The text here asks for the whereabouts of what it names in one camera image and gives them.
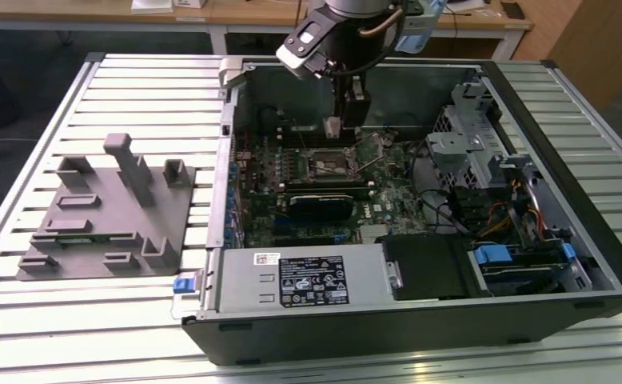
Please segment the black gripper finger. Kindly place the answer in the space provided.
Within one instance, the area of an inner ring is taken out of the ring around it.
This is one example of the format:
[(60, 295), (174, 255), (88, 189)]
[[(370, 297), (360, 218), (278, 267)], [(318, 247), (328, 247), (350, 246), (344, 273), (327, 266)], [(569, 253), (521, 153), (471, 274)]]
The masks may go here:
[(366, 88), (366, 76), (354, 75), (334, 80), (335, 107), (334, 116), (339, 118), (339, 137), (347, 138), (354, 129), (359, 128), (366, 121), (371, 95)]

